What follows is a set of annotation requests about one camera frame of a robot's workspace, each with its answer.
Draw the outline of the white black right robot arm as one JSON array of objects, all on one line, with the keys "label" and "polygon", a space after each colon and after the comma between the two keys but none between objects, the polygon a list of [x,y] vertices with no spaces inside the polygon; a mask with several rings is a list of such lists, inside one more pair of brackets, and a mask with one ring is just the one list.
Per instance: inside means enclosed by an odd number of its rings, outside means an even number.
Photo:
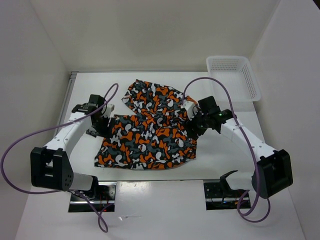
[{"label": "white black right robot arm", "polygon": [[237,190],[244,190],[255,191],[259,197],[267,199],[293,184],[289,153],[264,143],[232,110],[221,110],[213,96],[201,99],[198,104],[184,100],[182,108],[187,112],[186,130],[190,136],[198,138],[212,129],[253,160],[253,172],[232,170],[219,178],[219,191],[223,196],[230,197]]}]

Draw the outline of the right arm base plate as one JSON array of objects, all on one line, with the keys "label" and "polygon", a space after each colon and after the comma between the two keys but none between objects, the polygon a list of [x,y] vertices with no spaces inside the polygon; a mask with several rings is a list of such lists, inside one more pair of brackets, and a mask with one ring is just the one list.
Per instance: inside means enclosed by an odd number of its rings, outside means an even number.
[{"label": "right arm base plate", "polygon": [[219,180],[203,182],[206,210],[233,210],[241,195],[245,192],[243,189],[231,190],[226,193]]}]

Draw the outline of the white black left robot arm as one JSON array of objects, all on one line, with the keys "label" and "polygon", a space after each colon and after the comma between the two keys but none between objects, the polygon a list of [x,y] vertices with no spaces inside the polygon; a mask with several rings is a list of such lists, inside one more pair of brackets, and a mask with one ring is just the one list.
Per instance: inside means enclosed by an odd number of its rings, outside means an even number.
[{"label": "white black left robot arm", "polygon": [[85,133],[104,138],[110,134],[108,125],[114,108],[95,94],[90,95],[87,103],[77,104],[67,125],[43,147],[31,151],[31,184],[56,191],[82,191],[87,199],[96,199],[100,194],[97,177],[74,172],[69,158]]}]

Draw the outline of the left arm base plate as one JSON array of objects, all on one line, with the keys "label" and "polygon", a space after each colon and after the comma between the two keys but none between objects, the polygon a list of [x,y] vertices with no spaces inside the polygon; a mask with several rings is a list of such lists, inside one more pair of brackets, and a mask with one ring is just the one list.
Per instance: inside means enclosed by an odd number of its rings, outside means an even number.
[{"label": "left arm base plate", "polygon": [[[86,195],[90,203],[98,212],[111,213],[115,211],[115,199],[117,192],[117,183],[112,181],[100,181],[98,190],[95,194]],[[86,200],[76,194],[72,194],[68,207],[69,213],[90,213],[94,210],[89,206]]]}]

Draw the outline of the orange camouflage shorts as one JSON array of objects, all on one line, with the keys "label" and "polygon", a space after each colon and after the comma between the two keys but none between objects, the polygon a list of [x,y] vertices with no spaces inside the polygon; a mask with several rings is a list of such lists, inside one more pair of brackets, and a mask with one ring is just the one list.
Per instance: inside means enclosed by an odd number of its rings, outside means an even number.
[{"label": "orange camouflage shorts", "polygon": [[187,135],[182,107],[195,100],[172,86],[138,79],[121,100],[134,114],[112,117],[111,137],[103,139],[95,167],[167,170],[196,158],[197,141]]}]

